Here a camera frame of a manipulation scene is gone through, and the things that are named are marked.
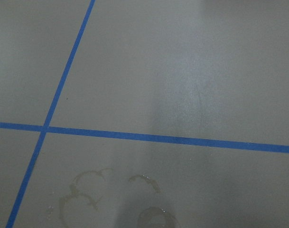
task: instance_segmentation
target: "gray floor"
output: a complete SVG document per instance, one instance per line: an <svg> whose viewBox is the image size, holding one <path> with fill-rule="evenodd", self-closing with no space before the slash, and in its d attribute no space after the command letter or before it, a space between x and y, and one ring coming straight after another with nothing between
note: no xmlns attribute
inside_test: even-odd
<svg viewBox="0 0 289 228"><path fill-rule="evenodd" d="M43 125L89 1L0 1L0 122ZM97 0L51 126L289 145L289 0ZM0 129L0 228L38 132ZM289 228L289 154L48 133L14 228Z"/></svg>

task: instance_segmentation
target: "gray surface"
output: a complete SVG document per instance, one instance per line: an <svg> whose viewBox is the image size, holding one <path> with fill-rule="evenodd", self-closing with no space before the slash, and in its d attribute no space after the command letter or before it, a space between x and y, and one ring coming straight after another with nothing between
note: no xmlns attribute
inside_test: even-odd
<svg viewBox="0 0 289 228"><path fill-rule="evenodd" d="M87 5L0 1L0 122L43 125Z"/></svg>
<svg viewBox="0 0 289 228"><path fill-rule="evenodd" d="M289 145L289 0L97 1L51 125Z"/></svg>
<svg viewBox="0 0 289 228"><path fill-rule="evenodd" d="M0 228L5 227L38 133L0 129Z"/></svg>
<svg viewBox="0 0 289 228"><path fill-rule="evenodd" d="M48 134L15 228L63 227L59 199L77 188L101 200L97 210L79 196L66 205L69 227L135 228L155 206L182 228L289 228L289 154ZM155 179L161 193L133 175Z"/></svg>

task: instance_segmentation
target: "diagonal blue line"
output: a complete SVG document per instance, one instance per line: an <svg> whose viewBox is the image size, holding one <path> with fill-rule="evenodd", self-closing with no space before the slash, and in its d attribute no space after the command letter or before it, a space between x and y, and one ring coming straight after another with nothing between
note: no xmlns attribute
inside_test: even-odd
<svg viewBox="0 0 289 228"><path fill-rule="evenodd" d="M185 137L164 136L164 135L138 134L138 133L108 132L108 131L85 130L75 128L63 128L63 127L49 127L47 132L114 138L114 139L128 139L128 140L139 140L139 141L160 142L160 143L163 142L163 143L175 143L184 145L208 146L208 147L229 148L229 149L250 150L250 151L289 153L289 146L251 143L251 142L233 142L233 141L222 141L212 139L185 138Z"/></svg>
<svg viewBox="0 0 289 228"><path fill-rule="evenodd" d="M2 122L0 122L0 128L33 131L33 132L40 132L42 130L42 126L38 126L38 125L18 124L18 123L13 124L13 123L2 123Z"/></svg>
<svg viewBox="0 0 289 228"><path fill-rule="evenodd" d="M34 166L35 166L35 163L36 163L36 160L37 160L37 157L40 153L40 150L41 150L41 147L43 145L43 142L44 142L44 139L45 139L45 136L46 136L46 133L47 133L47 129L48 129L48 126L51 122L51 119L53 117L53 114L55 112L55 109L56 109L56 105L58 103L58 100L59 100L59 97L61 95L61 92L62 92L62 89L63 89L63 86L64 86L64 83L65 83L65 80L67 78L67 75L68 75L68 72L69 72L69 69L72 65L72 62L74 60L74 57L75 57L75 54L77 52L77 49L78 49L78 46L79 46L79 43L80 43L80 40L82 38L82 35L83 35L83 32L84 32L84 29L85 29L85 26L87 24L87 21L89 19L89 16L91 14L91 11L92 11L92 8L93 8L93 5L95 3L95 0L91 0L90 1L90 4L87 8L87 11L86 11L86 14L85 14L85 17L83 19L83 22L81 24L81 27L80 27L80 30L78 32L78 35L77 35L77 38L75 40L75 43L74 43L74 46L72 48L72 51L69 55L69 58L68 58L68 61L66 63L66 66L64 68L64 71L63 71L63 74L62 74L62 77L60 79L60 82L58 84L58 87L57 87L57 90L55 92L55 95L54 95L54 98L53 98L53 101L51 103L51 106L48 110L48 113L47 113L47 116L46 116L46 119L45 119L45 122L44 122L44 125L41 129L41 133L40 133L40 136L39 136L39 139L38 139L38 142L36 144L36 147L35 147L35 150L32 154L32 157L30 159L30 162L29 162L29 165L28 165L28 168L26 170L26 173L24 175L24 178L23 178L23 181L21 183L21 186L20 186L20 189L19 189L19 192L17 194L17 197L16 197L16 200L15 200L15 203L13 205L13 208L11 210L11 213L10 213L10 216L9 216L9 219L8 219L8 222L7 222L7 225L6 225L6 228L12 228L13 227L13 224L16 220L16 217L17 217L17 214L18 214L18 211L19 211L19 208L20 208L20 205L21 205L21 202L23 200L23 196L25 194L25 191L26 191L26 188L27 188L27 185L28 185L28 182L29 182L29 179L30 179L30 176L32 174L32 171L34 169Z"/></svg>

